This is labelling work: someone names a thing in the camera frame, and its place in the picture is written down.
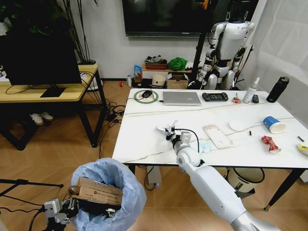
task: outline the laptop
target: laptop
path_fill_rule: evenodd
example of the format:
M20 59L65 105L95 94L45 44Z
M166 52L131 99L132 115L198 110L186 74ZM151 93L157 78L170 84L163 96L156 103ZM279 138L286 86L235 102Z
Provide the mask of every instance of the laptop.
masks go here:
M164 105L200 106L201 102L196 92L164 91Z

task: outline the monitor stand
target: monitor stand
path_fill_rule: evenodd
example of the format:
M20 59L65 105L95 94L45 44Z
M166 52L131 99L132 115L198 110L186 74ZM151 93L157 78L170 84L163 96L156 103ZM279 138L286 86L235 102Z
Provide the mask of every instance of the monitor stand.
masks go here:
M46 97L59 97L62 92L65 90L65 88L59 88L59 87L51 87L48 88L42 95L41 98Z

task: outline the cardboard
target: cardboard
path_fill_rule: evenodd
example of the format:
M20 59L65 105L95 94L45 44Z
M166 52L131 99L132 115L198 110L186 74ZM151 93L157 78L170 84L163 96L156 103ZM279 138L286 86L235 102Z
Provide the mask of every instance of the cardboard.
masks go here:
M167 80L168 89L187 89L188 80L183 74L172 74L172 78Z
M101 204L121 205L122 190L85 177L79 177L77 185L71 186L76 195L72 197Z

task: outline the white bottle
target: white bottle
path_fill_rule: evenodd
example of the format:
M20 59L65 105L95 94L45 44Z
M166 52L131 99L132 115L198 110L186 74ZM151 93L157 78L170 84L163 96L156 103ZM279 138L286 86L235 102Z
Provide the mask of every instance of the white bottle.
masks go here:
M257 91L259 79L260 78L257 78L254 81L254 83L247 89L247 92L246 92L246 94L243 98L244 103L250 103L251 102L252 97L254 96L254 94Z
M130 78L130 76L127 76L126 80L127 80L126 83L128 84L128 86L131 87L131 78Z

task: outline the marble tabletop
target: marble tabletop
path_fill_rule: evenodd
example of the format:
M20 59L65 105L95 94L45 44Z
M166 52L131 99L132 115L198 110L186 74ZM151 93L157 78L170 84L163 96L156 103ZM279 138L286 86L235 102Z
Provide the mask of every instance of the marble tabletop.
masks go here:
M132 89L129 98L141 89ZM163 100L163 91L153 90ZM212 166L269 167L269 168L308 168L308 156L297 149L298 136L308 140L308 129L278 102L266 101L268 93L258 91L259 103L234 104L232 98L238 93L242 99L245 91L185 90L198 94L201 106L166 106L162 102L139 103L128 99L121 128L116 141L113 159L125 164L176 165L176 154L169 141L156 126L172 124L177 120L177 128L191 129L200 140L206 142L209 153L201 153L202 159ZM226 92L226 102L206 102L202 93ZM271 134L264 126L267 116L284 122L287 129L281 134ZM229 127L233 119L241 121L244 131L234 131ZM215 124L233 141L233 146L218 150L204 126ZM282 149L279 153L270 153L269 146L261 142L262 136L273 137L276 145Z

